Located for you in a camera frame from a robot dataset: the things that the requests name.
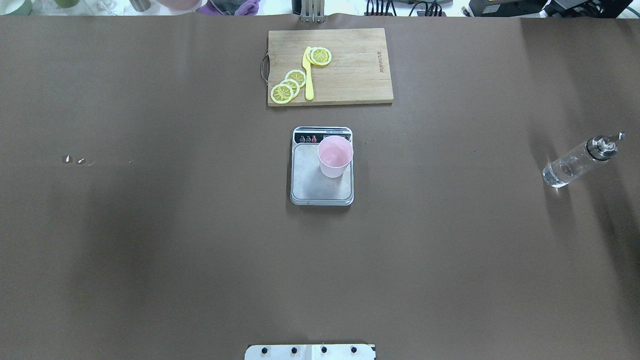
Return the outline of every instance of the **metal bracket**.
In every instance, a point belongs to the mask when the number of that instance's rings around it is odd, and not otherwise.
[[[324,22],[324,0],[302,0],[300,11],[300,21],[302,22]]]

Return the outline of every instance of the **yellow knife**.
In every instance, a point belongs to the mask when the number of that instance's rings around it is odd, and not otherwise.
[[[311,47],[307,46],[305,53],[302,54],[302,67],[305,68],[305,72],[307,73],[307,82],[305,83],[305,99],[307,100],[314,99],[314,83],[311,80],[311,63],[307,58],[307,54],[310,50]]]

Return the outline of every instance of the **knife handle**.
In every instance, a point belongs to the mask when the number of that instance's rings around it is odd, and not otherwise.
[[[307,82],[305,83],[305,99],[311,101],[314,97],[314,82],[311,79],[311,66],[309,66],[309,71],[307,71]]]

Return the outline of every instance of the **pink cup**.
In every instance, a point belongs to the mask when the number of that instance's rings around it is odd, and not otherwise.
[[[331,135],[320,141],[318,158],[320,170],[325,176],[339,177],[353,159],[353,146],[342,136]]]

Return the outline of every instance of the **purple cloth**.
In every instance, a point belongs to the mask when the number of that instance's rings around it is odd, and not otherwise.
[[[234,15],[255,15],[258,13],[258,3],[260,0],[247,0],[245,1]],[[198,13],[204,13],[207,15],[222,15],[218,9],[216,9],[210,1],[207,1],[207,4],[198,10]]]

